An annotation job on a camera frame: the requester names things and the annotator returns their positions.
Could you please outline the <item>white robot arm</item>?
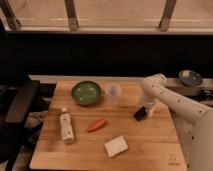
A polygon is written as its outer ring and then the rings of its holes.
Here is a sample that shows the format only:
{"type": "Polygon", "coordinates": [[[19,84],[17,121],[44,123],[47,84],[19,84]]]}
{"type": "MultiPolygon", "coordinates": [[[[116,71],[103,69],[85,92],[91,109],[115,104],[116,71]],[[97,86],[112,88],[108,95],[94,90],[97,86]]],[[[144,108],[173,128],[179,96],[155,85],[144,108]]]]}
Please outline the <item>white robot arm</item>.
{"type": "Polygon", "coordinates": [[[150,114],[158,99],[193,124],[188,171],[213,171],[213,108],[169,90],[165,87],[166,82],[163,74],[141,79],[145,111],[150,114]]]}

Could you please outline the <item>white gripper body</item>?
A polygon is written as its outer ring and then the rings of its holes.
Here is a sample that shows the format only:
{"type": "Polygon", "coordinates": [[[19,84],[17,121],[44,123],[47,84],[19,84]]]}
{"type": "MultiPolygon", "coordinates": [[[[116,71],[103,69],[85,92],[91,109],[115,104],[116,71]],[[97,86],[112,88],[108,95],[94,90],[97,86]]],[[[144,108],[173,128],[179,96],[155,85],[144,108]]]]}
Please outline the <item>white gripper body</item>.
{"type": "Polygon", "coordinates": [[[148,117],[152,117],[154,114],[154,106],[156,104],[156,99],[147,98],[146,96],[142,95],[140,97],[140,104],[145,108],[146,115],[148,117]]]}

